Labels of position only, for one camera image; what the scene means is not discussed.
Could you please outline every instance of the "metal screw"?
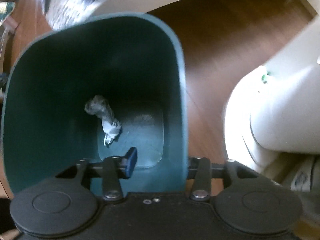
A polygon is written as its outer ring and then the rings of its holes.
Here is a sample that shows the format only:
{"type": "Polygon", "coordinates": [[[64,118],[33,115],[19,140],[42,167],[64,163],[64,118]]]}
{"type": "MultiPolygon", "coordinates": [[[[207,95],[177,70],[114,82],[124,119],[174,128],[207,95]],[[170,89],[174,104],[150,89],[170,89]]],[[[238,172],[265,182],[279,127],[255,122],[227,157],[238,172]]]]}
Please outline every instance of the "metal screw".
{"type": "Polygon", "coordinates": [[[209,193],[203,189],[198,189],[198,190],[194,191],[192,194],[193,194],[193,196],[195,196],[195,198],[205,198],[209,195],[209,193]]]}
{"type": "Polygon", "coordinates": [[[145,199],[143,201],[144,204],[150,205],[152,203],[152,201],[150,199],[145,199]]]}
{"type": "Polygon", "coordinates": [[[118,198],[119,196],[120,196],[120,193],[117,190],[110,190],[105,195],[106,198],[111,198],[111,199],[118,198]]]}

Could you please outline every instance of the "white crumpled wrapper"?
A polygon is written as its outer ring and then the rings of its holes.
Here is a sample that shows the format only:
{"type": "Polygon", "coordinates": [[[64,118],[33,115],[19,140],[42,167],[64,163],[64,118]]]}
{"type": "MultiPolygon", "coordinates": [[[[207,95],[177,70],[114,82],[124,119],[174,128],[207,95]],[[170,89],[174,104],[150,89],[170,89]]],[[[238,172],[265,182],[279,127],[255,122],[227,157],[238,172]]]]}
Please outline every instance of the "white crumpled wrapper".
{"type": "Polygon", "coordinates": [[[90,115],[96,115],[102,121],[102,128],[105,132],[103,145],[112,143],[121,130],[120,122],[114,118],[114,113],[109,106],[108,101],[100,95],[95,95],[85,103],[84,110],[90,115]]]}

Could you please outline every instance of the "trash bin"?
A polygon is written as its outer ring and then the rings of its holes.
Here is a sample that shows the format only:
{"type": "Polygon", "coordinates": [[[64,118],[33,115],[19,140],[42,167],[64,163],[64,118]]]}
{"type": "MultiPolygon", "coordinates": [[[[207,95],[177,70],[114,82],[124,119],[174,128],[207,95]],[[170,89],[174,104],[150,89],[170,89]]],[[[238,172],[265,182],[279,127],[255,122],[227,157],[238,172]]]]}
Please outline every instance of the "trash bin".
{"type": "MultiPolygon", "coordinates": [[[[180,43],[161,20],[120,13],[35,41],[9,76],[2,116],[7,179],[14,194],[79,159],[124,155],[136,169],[124,192],[184,190],[187,177],[185,74],[180,43]],[[103,145],[101,120],[84,111],[107,98],[122,131],[103,145]]],[[[99,179],[91,191],[99,194],[99,179]]]]}

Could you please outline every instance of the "brown floor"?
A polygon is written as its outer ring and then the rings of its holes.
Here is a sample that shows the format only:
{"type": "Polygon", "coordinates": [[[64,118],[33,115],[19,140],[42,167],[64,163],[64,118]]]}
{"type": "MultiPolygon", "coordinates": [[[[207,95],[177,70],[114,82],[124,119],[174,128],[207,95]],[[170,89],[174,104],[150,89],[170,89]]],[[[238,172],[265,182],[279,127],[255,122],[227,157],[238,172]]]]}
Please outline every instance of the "brown floor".
{"type": "MultiPolygon", "coordinates": [[[[239,80],[263,64],[311,19],[299,0],[182,0],[151,14],[179,37],[185,54],[189,154],[223,163],[223,110],[239,80]]],[[[11,64],[34,38],[50,30],[40,0],[20,0],[11,64]]],[[[222,189],[213,182],[212,192],[222,189]]]]}

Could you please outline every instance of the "black circular cover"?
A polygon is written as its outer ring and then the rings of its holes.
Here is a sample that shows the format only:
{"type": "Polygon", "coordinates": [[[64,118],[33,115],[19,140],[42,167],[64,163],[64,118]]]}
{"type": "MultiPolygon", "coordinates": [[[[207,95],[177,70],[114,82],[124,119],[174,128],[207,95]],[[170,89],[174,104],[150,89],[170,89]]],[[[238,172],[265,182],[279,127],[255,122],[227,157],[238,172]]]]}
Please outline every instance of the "black circular cover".
{"type": "Polygon", "coordinates": [[[233,228],[260,235],[288,229],[302,212],[301,201],[293,192],[265,184],[231,185],[217,195],[214,207],[233,228]]]}
{"type": "Polygon", "coordinates": [[[96,213],[95,196],[72,179],[48,179],[20,192],[11,202],[16,225],[35,236],[65,236],[96,213]]]}

